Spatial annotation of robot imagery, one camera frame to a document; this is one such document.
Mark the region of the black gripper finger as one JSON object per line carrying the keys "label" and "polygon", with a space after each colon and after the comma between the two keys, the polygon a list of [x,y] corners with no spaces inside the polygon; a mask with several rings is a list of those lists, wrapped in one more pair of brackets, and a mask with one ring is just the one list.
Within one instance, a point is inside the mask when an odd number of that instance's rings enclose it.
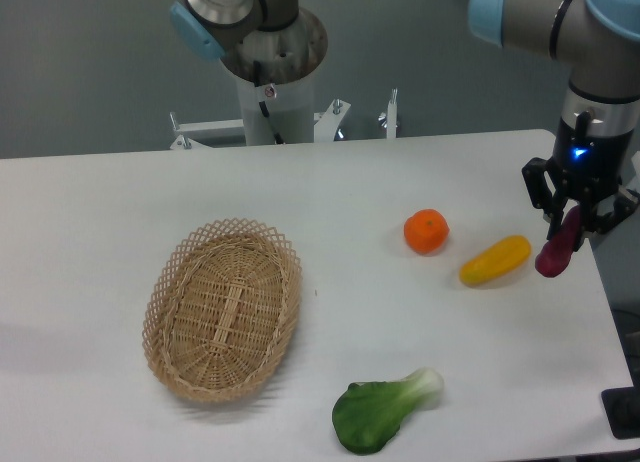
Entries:
{"label": "black gripper finger", "polygon": [[549,224],[547,239],[559,232],[564,208],[569,197],[569,173],[554,159],[534,157],[521,170],[526,189],[534,208],[542,210]]}
{"label": "black gripper finger", "polygon": [[618,192],[613,196],[612,209],[599,214],[599,202],[595,201],[592,191],[587,188],[584,197],[578,201],[578,207],[579,225],[574,241],[575,252],[579,251],[590,234],[606,234],[633,215],[639,208],[639,193],[619,186]]}

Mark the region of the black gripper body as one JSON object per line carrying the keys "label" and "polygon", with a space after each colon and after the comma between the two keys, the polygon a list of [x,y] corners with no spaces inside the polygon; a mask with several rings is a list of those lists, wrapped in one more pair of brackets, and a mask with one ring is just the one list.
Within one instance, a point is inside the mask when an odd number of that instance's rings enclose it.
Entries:
{"label": "black gripper body", "polygon": [[635,100],[566,96],[548,161],[556,192],[580,202],[600,202],[615,194],[636,125]]}

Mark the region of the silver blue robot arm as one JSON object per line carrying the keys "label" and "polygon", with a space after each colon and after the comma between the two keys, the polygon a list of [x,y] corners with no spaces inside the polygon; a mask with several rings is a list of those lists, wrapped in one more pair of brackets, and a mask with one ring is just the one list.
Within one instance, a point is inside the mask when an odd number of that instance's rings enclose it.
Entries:
{"label": "silver blue robot arm", "polygon": [[[309,114],[275,116],[280,90],[326,53],[323,26],[299,0],[178,0],[169,17],[191,51],[221,61],[248,88],[248,142],[310,138]],[[553,154],[522,170],[548,241],[579,248],[632,215],[639,198],[619,174],[639,120],[639,0],[469,0],[467,20],[479,39],[571,68]]]}

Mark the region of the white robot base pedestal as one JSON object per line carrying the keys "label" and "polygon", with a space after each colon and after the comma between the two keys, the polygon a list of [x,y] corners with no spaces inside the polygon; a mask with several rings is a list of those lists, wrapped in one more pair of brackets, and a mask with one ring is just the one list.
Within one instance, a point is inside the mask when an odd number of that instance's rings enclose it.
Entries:
{"label": "white robot base pedestal", "polygon": [[242,119],[258,110],[265,116],[300,107],[314,114],[315,75],[328,49],[322,22],[305,8],[279,31],[256,30],[222,58],[236,84]]}

